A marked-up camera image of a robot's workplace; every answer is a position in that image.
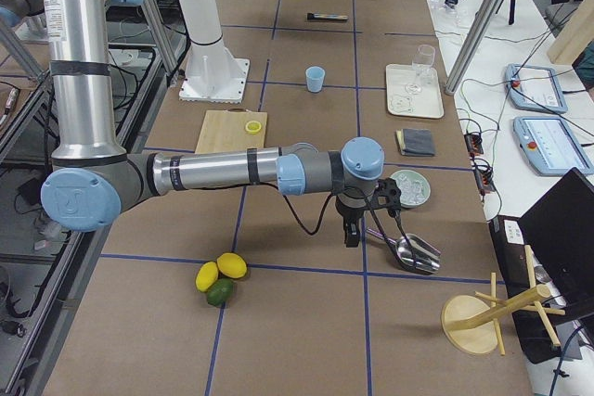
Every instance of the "cutting board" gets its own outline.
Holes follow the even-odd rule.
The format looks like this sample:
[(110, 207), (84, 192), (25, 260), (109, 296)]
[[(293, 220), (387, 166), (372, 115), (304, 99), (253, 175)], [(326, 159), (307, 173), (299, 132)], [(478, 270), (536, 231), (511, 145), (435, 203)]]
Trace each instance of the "cutting board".
[[(196, 153), (235, 152), (247, 148), (263, 148), (268, 114), (248, 110), (207, 110)], [(258, 121), (262, 130), (249, 134), (245, 130), (248, 121)]]

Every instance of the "drinking glass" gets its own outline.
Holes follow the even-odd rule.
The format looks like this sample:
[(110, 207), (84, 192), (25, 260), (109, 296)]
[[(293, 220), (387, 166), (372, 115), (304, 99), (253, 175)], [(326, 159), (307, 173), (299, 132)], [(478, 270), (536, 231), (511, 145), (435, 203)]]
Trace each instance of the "drinking glass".
[(410, 94), (422, 92), (420, 78), (433, 66), (435, 61), (435, 48), (430, 45), (421, 45), (417, 54), (412, 58), (412, 69), (415, 71), (414, 83), (408, 83), (405, 88)]

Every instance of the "round wooden base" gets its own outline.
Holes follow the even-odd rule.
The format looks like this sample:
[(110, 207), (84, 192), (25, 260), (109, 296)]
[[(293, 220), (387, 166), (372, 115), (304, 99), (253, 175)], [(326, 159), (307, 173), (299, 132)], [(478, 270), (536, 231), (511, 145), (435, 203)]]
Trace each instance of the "round wooden base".
[(490, 308), (484, 301), (473, 296), (456, 296), (448, 300), (442, 310), (442, 327), (450, 342), (469, 354), (488, 354), (497, 347), (497, 335), (493, 321), (469, 329), (449, 329), (453, 322), (465, 320)]

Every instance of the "blue cup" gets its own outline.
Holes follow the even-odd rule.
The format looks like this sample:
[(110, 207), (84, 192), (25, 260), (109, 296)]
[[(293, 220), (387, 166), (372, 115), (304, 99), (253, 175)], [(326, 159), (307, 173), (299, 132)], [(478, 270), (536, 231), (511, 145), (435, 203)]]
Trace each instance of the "blue cup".
[(322, 90), (324, 85), (324, 76), (326, 72), (321, 67), (310, 67), (305, 71), (305, 78), (307, 78), (307, 90), (312, 93), (317, 93)]

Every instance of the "black monitor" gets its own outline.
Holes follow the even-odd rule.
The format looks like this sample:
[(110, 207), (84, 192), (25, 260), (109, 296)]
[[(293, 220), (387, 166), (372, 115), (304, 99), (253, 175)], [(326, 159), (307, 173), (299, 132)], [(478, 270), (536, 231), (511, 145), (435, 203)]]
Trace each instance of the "black monitor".
[(579, 319), (594, 340), (594, 185), (573, 168), (518, 221), (525, 243), (567, 301), (558, 325)]

